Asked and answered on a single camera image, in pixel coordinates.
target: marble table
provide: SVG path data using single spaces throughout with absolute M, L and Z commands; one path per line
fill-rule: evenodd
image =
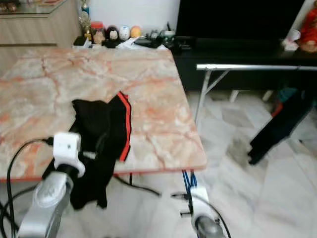
M 0 179 L 32 138 L 68 131 L 74 99 L 108 102 L 119 90 L 132 106 L 131 150 L 114 173 L 198 170 L 207 159 L 170 51 L 42 49 L 29 51 L 0 79 Z M 40 179 L 52 148 L 33 144 L 11 178 Z

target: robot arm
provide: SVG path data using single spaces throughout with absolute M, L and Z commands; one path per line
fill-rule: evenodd
M 78 159 L 80 136 L 58 133 L 54 136 L 56 171 L 51 172 L 33 192 L 33 202 L 21 223 L 19 238 L 56 237 L 63 210 L 70 201 L 73 182 L 85 172 Z

